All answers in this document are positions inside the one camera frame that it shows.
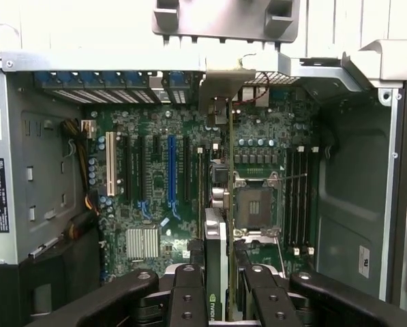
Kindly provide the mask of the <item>black open PC case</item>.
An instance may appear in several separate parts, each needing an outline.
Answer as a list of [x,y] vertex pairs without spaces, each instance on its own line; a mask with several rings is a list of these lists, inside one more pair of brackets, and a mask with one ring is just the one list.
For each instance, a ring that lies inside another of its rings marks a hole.
[[[407,203],[407,52],[402,52],[407,41],[392,41],[390,50],[385,50],[386,45],[386,41],[376,41],[339,59],[298,59],[276,51],[240,52],[226,46],[210,50],[132,46],[1,51],[0,71],[30,73],[36,90],[74,104],[80,111],[80,118],[64,120],[61,130],[76,151],[82,211],[66,223],[56,243],[76,240],[96,227],[101,274],[99,214],[88,185],[87,138],[80,130],[88,110],[104,104],[191,105],[199,109],[206,58],[238,59],[252,53],[245,63],[256,69],[255,79],[243,85],[234,107],[264,105],[281,97],[311,100],[319,107],[315,118],[318,155],[313,262],[287,276],[274,266],[262,265],[283,279],[315,271],[401,308],[396,301],[400,285],[394,275],[400,271],[397,255],[403,252],[403,233],[399,224],[406,217]],[[234,264],[238,240],[233,226]],[[244,318],[236,264],[233,273],[232,319],[209,320],[208,327],[261,327],[259,321]],[[119,277],[111,281],[100,277],[99,288]]]

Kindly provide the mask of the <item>silver power supply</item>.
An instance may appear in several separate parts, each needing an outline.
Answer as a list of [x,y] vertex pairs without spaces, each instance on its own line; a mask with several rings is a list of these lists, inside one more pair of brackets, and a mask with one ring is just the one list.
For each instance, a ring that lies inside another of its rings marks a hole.
[[38,256],[81,213],[76,151],[61,130],[79,118],[74,104],[36,90],[32,74],[0,71],[0,264]]

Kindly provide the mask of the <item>blue expansion slot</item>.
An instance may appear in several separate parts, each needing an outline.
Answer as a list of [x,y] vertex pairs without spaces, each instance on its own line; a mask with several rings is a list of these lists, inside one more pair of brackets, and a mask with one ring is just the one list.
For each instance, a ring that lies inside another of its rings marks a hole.
[[168,206],[173,207],[176,202],[176,137],[167,138],[167,156],[168,156]]

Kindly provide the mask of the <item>grey parts rack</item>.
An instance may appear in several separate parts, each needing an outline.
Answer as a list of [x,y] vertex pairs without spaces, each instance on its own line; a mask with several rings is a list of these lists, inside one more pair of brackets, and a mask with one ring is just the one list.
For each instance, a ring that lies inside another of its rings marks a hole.
[[152,32],[163,36],[292,43],[301,0],[155,0]]

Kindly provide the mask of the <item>CPU socket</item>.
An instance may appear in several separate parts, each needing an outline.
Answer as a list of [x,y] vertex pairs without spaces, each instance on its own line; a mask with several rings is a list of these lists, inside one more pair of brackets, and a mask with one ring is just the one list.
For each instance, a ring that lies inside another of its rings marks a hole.
[[267,176],[241,176],[234,171],[235,229],[261,231],[276,227],[280,183],[276,171]]

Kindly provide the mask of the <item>green motherboard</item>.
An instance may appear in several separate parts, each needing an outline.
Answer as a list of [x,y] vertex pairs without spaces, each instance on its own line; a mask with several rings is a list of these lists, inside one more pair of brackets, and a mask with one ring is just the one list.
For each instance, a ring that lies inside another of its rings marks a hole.
[[[233,109],[235,132],[233,164],[241,176],[267,176],[276,171],[287,173],[287,150],[292,150],[292,175],[296,174],[296,148],[301,155],[304,173],[305,149],[308,160],[308,201],[306,252],[301,253],[303,235],[304,177],[300,184],[299,255],[295,250],[296,179],[292,179],[291,246],[286,244],[286,181],[280,181],[277,193],[277,225],[270,230],[245,231],[234,227],[236,238],[246,244],[254,263],[276,267],[283,276],[296,272],[313,262],[308,255],[310,240],[310,153],[318,155],[316,114],[319,107],[311,100],[272,99],[268,104],[240,104]],[[187,248],[205,233],[204,177],[205,149],[211,150],[211,162],[220,157],[217,151],[225,136],[218,127],[211,127],[207,118],[191,105],[104,104],[87,112],[87,120],[97,123],[94,140],[87,139],[88,185],[91,201],[99,214],[102,271],[101,280],[111,281],[136,268],[149,268],[162,274],[171,265],[190,258]],[[117,134],[117,195],[107,196],[106,132]],[[145,137],[146,198],[138,197],[138,143]],[[161,151],[152,153],[153,135],[160,136]],[[123,139],[130,138],[132,152],[132,202],[127,203],[123,180]],[[176,137],[176,202],[168,206],[167,138]],[[190,201],[183,199],[183,139],[190,137]],[[131,260],[126,251],[126,230],[157,228],[160,240],[158,258]]]

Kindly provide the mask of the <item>white expansion slot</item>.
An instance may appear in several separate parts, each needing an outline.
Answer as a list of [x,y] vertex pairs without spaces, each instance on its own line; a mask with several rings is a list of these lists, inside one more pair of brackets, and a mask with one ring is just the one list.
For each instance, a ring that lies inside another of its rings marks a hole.
[[107,196],[117,195],[117,134],[106,132],[106,190]]

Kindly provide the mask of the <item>white power connector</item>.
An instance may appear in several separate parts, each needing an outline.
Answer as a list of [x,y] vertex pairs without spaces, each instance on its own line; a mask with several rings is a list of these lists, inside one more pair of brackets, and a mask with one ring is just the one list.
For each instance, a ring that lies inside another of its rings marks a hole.
[[97,135],[97,123],[95,120],[82,120],[80,130],[87,139],[94,140]]

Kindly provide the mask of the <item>black RAM slot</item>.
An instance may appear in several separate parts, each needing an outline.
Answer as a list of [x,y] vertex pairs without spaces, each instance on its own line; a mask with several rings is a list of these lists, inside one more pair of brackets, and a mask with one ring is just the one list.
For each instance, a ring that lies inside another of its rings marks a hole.
[[315,254],[316,243],[316,155],[312,148],[310,153],[310,240],[308,245],[308,255]]
[[296,228],[295,228],[295,250],[296,255],[299,255],[299,209],[300,209],[300,184],[301,184],[301,155],[302,152],[299,151],[299,147],[296,148]]
[[[292,150],[287,150],[287,177],[292,176]],[[291,246],[291,223],[292,223],[292,181],[286,181],[286,244]]]
[[303,182],[304,186],[304,197],[303,197],[303,204],[304,204],[304,209],[303,209],[303,235],[302,235],[302,241],[301,241],[301,253],[302,255],[305,254],[306,252],[306,234],[307,234],[307,199],[308,199],[308,160],[309,160],[309,154],[307,151],[307,148],[305,149],[304,152],[305,159],[304,159],[304,179],[305,181]]
[[211,150],[210,148],[205,149],[205,156],[204,156],[204,164],[205,164],[205,177],[204,177],[204,195],[205,195],[205,207],[210,207],[211,202]]

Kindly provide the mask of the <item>silver finned heatsink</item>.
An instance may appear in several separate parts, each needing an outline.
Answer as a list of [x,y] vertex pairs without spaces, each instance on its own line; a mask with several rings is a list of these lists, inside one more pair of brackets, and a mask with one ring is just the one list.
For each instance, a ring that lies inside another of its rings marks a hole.
[[131,260],[158,258],[160,255],[159,231],[157,228],[131,228],[126,230],[127,257]]

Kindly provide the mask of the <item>long black expansion slot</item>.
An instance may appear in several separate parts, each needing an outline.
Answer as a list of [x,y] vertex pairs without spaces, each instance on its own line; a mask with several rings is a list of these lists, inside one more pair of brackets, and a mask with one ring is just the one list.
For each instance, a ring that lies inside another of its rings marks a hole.
[[183,139],[183,199],[185,202],[190,201],[190,137],[185,136]]
[[137,139],[138,143],[138,197],[141,202],[146,198],[146,158],[145,158],[145,137],[139,135]]
[[128,136],[123,139],[123,180],[124,180],[124,195],[127,203],[132,202],[132,152],[130,146],[130,138]]

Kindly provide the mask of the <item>black plastic shroud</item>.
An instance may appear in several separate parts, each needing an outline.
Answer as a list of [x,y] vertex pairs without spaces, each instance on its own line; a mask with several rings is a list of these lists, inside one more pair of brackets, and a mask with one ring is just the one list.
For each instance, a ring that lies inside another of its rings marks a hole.
[[99,286],[99,233],[94,227],[76,240],[60,240],[35,259],[0,264],[0,327],[23,327]]

